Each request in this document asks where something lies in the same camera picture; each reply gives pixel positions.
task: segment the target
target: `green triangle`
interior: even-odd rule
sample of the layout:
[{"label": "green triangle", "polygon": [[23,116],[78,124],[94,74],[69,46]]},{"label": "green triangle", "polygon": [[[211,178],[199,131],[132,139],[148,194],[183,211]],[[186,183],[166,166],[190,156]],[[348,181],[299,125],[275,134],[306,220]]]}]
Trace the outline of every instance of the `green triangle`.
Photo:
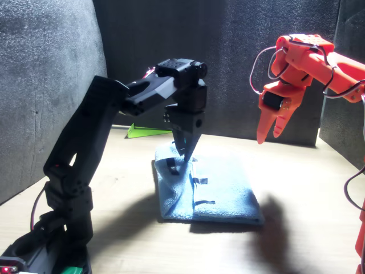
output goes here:
[{"label": "green triangle", "polygon": [[135,124],[132,124],[128,130],[128,138],[138,138],[138,137],[166,134],[166,133],[171,133],[171,131],[158,130],[156,128],[149,128],[149,127],[135,127]]}]

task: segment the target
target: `gray foam wall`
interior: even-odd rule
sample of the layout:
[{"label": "gray foam wall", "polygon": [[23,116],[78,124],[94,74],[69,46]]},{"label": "gray foam wall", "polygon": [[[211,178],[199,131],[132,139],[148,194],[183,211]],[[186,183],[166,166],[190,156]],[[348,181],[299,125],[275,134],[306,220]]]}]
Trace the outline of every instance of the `gray foam wall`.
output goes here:
[{"label": "gray foam wall", "polygon": [[0,1],[0,203],[35,183],[106,64],[91,0]]},{"label": "gray foam wall", "polygon": [[[365,63],[365,1],[342,0],[335,51]],[[326,99],[319,136],[355,167],[364,165],[364,107],[362,102]]]},{"label": "gray foam wall", "polygon": [[[149,66],[168,58],[208,64],[205,133],[256,138],[258,97],[249,86],[255,56],[280,35],[320,34],[332,41],[339,0],[94,0],[108,75],[124,83],[141,78]],[[269,54],[258,62],[254,83],[260,90]],[[279,139],[313,146],[321,117],[322,86],[308,88]],[[117,123],[164,127],[163,107],[153,114]]]}]

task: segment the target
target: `dark backdrop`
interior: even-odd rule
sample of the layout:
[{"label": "dark backdrop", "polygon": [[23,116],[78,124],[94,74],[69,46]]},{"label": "dark backdrop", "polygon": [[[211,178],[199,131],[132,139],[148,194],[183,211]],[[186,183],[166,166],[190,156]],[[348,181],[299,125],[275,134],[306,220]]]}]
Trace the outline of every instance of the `dark backdrop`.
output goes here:
[{"label": "dark backdrop", "polygon": [[[365,1],[342,0],[336,30],[336,52],[365,63]],[[319,136],[355,167],[364,165],[362,102],[326,99]]]},{"label": "dark backdrop", "polygon": [[[168,58],[206,62],[204,133],[255,139],[260,110],[248,81],[255,56],[285,34],[320,34],[332,41],[339,0],[94,0],[94,5],[109,77],[128,83]],[[264,56],[254,74],[259,89],[271,82],[264,72],[269,58]],[[307,89],[279,142],[315,144],[320,90],[319,83]],[[116,123],[163,128],[162,113],[163,106],[138,119],[120,115]],[[272,133],[268,140],[275,140]]]}]

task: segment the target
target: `blue cloth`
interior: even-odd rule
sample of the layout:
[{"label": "blue cloth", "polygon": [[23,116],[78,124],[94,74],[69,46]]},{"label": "blue cloth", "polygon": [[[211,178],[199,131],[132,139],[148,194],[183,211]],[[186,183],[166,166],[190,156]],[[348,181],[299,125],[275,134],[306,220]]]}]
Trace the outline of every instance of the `blue cloth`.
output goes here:
[{"label": "blue cloth", "polygon": [[259,204],[234,155],[193,155],[185,163],[172,142],[156,149],[155,160],[164,219],[263,224]]}]

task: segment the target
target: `black tape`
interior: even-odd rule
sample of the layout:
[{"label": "black tape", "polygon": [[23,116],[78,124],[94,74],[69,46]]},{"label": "black tape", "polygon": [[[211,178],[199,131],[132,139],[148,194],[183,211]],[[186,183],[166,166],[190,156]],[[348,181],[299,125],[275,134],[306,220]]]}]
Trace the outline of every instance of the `black tape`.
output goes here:
[{"label": "black tape", "polygon": [[169,171],[172,175],[179,175],[179,172],[177,171],[177,168],[176,168],[174,158],[166,158],[166,164],[167,164],[167,168],[169,169]]}]

